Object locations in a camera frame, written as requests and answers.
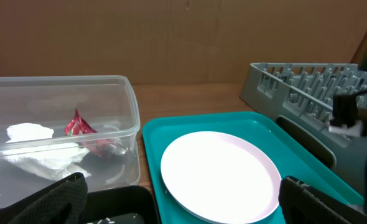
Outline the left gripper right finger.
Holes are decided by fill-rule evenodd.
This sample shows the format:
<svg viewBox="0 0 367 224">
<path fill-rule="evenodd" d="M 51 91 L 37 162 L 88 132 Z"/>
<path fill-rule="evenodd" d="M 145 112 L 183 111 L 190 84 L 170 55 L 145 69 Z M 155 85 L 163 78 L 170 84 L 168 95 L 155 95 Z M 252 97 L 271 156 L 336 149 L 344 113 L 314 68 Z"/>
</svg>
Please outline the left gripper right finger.
<svg viewBox="0 0 367 224">
<path fill-rule="evenodd" d="M 287 176 L 278 201 L 288 224 L 367 224 L 367 216 L 316 188 Z"/>
</svg>

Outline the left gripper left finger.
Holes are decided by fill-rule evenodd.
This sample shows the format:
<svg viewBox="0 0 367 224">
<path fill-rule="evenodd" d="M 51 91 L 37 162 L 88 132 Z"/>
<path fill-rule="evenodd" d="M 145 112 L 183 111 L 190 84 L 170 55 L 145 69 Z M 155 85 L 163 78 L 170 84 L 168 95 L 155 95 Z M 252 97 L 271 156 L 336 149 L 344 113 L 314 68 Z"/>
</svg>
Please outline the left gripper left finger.
<svg viewBox="0 0 367 224">
<path fill-rule="evenodd" d="M 0 224 L 78 223 L 87 193 L 84 175 L 76 172 L 6 208 L 0 208 Z"/>
</svg>

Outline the white napkin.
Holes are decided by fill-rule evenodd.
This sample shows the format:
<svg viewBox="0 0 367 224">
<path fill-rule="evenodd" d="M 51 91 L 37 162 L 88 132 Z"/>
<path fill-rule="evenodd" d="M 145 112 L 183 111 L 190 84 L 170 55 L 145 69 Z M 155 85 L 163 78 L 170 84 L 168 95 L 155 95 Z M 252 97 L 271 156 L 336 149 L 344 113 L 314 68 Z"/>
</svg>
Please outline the white napkin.
<svg viewBox="0 0 367 224">
<path fill-rule="evenodd" d="M 6 132 L 8 143 L 48 139 L 54 134 L 53 129 L 33 123 L 15 124 Z M 78 165 L 88 153 L 87 148 L 68 142 L 0 151 L 0 156 L 28 173 L 57 181 L 76 172 L 89 177 L 91 174 Z"/>
</svg>

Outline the red snack wrapper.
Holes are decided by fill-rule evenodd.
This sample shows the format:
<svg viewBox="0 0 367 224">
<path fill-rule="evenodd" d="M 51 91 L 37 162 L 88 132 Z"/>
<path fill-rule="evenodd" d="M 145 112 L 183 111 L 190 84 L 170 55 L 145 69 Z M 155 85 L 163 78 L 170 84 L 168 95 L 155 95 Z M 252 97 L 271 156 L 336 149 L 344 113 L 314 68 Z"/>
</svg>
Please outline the red snack wrapper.
<svg viewBox="0 0 367 224">
<path fill-rule="evenodd" d="M 77 109 L 75 109 L 75 115 L 73 119 L 66 125 L 64 132 L 66 136 L 98 133 L 81 117 Z M 117 139 L 97 139 L 84 141 L 81 142 L 80 145 L 87 148 L 96 156 L 102 157 L 104 159 L 109 159 L 112 157 L 112 155 L 123 156 L 126 153 L 123 145 Z"/>
</svg>

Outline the large white plate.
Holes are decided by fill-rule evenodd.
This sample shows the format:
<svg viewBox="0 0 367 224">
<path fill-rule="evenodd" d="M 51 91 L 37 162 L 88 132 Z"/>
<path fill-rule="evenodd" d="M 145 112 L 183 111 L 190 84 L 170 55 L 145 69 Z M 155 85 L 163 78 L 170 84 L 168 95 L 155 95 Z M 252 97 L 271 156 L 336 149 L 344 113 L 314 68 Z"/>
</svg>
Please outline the large white plate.
<svg viewBox="0 0 367 224">
<path fill-rule="evenodd" d="M 173 140 L 160 173 L 175 201 L 209 223 L 254 223 L 279 206 L 281 175 L 275 164 L 231 134 L 199 131 Z"/>
</svg>

